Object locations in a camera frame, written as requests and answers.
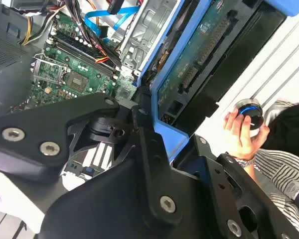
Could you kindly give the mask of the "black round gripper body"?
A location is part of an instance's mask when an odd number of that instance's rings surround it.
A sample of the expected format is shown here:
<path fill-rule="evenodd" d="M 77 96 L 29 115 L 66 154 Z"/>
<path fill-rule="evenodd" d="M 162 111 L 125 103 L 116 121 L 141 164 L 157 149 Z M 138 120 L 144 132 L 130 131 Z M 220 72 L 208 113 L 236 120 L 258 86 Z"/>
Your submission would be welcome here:
<path fill-rule="evenodd" d="M 128 159 L 61 196 L 41 239 L 211 239 L 199 180 L 166 159 Z"/>

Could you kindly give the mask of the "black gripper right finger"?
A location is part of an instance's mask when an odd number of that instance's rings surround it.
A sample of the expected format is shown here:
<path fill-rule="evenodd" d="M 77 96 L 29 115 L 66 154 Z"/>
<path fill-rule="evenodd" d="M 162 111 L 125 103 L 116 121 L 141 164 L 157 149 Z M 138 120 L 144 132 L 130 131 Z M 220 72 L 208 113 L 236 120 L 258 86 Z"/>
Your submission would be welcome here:
<path fill-rule="evenodd" d="M 214 239 L 299 239 L 298 230 L 236 160 L 226 153 L 215 157 L 204 138 L 192 136 L 176 162 L 203 186 Z"/>

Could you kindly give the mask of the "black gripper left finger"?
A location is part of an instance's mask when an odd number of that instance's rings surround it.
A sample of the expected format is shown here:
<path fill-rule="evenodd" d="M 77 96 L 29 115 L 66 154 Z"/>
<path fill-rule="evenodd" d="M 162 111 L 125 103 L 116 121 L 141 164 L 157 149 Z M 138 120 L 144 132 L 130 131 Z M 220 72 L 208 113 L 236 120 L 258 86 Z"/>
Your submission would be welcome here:
<path fill-rule="evenodd" d="M 150 95 L 137 95 L 130 109 L 96 93 L 0 117 L 0 172 L 50 184 L 73 154 L 110 142 L 113 167 L 128 160 L 166 159 L 154 132 Z"/>

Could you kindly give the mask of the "person hand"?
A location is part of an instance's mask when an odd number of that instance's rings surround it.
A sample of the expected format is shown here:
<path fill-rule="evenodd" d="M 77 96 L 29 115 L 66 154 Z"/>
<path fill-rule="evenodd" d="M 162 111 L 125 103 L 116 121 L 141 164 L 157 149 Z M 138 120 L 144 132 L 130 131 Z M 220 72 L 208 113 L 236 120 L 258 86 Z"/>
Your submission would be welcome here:
<path fill-rule="evenodd" d="M 226 151 L 233 157 L 249 161 L 265 143 L 270 129 L 262 124 L 256 136 L 251 136 L 251 117 L 239 114 L 238 109 L 224 118 Z"/>

